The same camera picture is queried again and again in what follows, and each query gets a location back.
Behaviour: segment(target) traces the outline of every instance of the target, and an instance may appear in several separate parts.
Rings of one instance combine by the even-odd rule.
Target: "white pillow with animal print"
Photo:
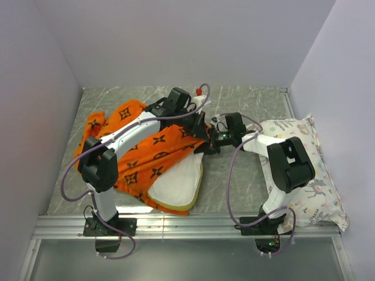
[[[301,139],[308,156],[315,168],[315,178],[307,186],[299,188],[290,207],[296,212],[296,224],[299,227],[316,224],[319,221],[333,221],[343,231],[349,225],[341,199],[323,161],[322,150],[313,125],[313,118],[309,115],[303,120],[267,120],[261,123],[262,133],[275,138],[290,138],[297,136]],[[262,169],[267,184],[268,193],[275,183],[272,179],[271,167],[268,159],[260,156]],[[292,214],[288,213],[284,223],[279,227],[279,233],[292,229]]]

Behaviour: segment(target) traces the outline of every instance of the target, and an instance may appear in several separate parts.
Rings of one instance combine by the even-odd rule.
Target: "white wall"
[[[0,279],[18,277],[56,182],[81,88],[29,0],[0,1]]]
[[[290,86],[335,0],[35,0],[82,86]]]
[[[315,117],[350,217],[343,238],[361,281],[375,276],[374,11],[373,0],[337,0],[291,86],[297,117]]]

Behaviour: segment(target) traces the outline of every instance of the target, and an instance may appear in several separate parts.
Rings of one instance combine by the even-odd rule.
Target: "gray marble surface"
[[[65,167],[71,162],[73,153],[81,139],[87,115],[96,111],[105,111],[109,116],[123,102],[136,98],[150,104],[169,94],[172,87],[114,87],[86,88],[71,130],[70,139],[63,159],[59,178]],[[191,94],[196,87],[181,87]],[[279,88],[253,87],[213,87],[212,103],[204,108],[206,122],[218,113],[240,112],[255,120],[285,119],[287,112]],[[191,213],[226,213],[225,188],[228,168],[234,148],[224,147],[219,155],[203,158],[204,173],[197,201]],[[90,198],[69,203],[62,199],[57,181],[50,202],[48,214],[82,214]],[[80,175],[72,169],[67,176],[65,191],[69,197],[77,197],[86,190]],[[259,157],[253,153],[240,153],[236,159],[231,181],[231,206],[235,212],[257,212],[267,199],[267,188],[263,177]],[[130,195],[116,191],[115,202],[121,213],[157,213],[151,207],[141,203]]]

